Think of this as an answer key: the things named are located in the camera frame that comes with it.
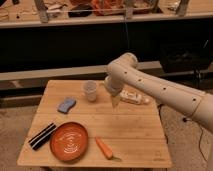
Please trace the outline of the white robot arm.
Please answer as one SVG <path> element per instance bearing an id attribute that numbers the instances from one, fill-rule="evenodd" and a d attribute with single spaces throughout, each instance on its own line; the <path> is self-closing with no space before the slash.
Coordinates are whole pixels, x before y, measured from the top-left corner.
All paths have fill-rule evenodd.
<path id="1" fill-rule="evenodd" d="M 125 84 L 132 86 L 190 117 L 213 133 L 212 94 L 140 72 L 137 65 L 138 60 L 132 53 L 125 53 L 111 61 L 106 68 L 106 90 L 116 96 Z"/>

